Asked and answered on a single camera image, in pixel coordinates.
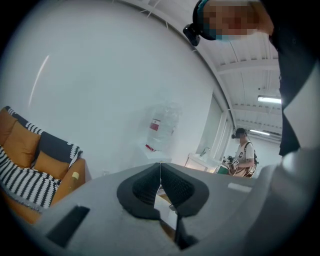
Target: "striped throw blanket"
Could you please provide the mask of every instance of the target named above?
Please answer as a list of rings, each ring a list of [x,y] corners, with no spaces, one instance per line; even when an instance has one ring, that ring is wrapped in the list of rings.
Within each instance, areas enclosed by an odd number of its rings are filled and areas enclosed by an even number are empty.
[[[49,208],[61,179],[32,168],[20,168],[0,145],[0,186],[13,200],[39,213]]]

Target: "white wall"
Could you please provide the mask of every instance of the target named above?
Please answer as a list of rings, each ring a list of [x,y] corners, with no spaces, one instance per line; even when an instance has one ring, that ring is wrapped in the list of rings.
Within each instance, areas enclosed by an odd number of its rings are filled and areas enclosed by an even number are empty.
[[[279,155],[280,144],[250,137],[250,135],[249,138],[253,144],[257,156],[257,161],[259,162],[255,170],[256,174],[254,176],[257,177],[263,167],[276,165],[281,162],[282,157]],[[236,155],[238,147],[239,144],[237,144],[234,139],[230,139],[224,156],[234,157]]]
[[[184,165],[199,145],[216,80],[163,22],[109,1],[62,1],[33,12],[0,72],[0,106],[79,145],[92,178],[130,166],[154,104],[183,110],[171,148]]]

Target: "white ceiling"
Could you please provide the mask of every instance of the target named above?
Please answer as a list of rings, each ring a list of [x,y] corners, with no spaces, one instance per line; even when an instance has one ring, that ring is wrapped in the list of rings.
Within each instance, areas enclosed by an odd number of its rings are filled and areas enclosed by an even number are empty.
[[[192,22],[198,0],[121,0],[155,14],[180,33]],[[207,41],[197,47],[208,63],[229,104],[236,127],[271,132],[280,140],[281,105],[258,102],[258,95],[280,96],[278,53],[268,36],[255,33],[235,41]]]

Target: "black panel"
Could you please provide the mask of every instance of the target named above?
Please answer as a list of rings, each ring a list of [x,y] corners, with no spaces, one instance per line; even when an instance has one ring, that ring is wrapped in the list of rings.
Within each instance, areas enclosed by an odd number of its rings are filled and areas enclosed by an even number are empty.
[[[206,184],[165,163],[161,164],[161,185],[182,217],[196,215],[209,197]]]
[[[160,187],[160,163],[125,179],[117,188],[119,203],[131,215],[147,220],[160,220],[154,209]]]
[[[47,235],[46,237],[61,247],[66,247],[70,238],[76,232],[81,222],[87,216],[89,208],[74,207]]]
[[[40,151],[43,151],[56,160],[70,164],[72,161],[70,158],[72,147],[72,144],[68,144],[66,141],[44,131],[41,134],[35,158],[38,158]]]

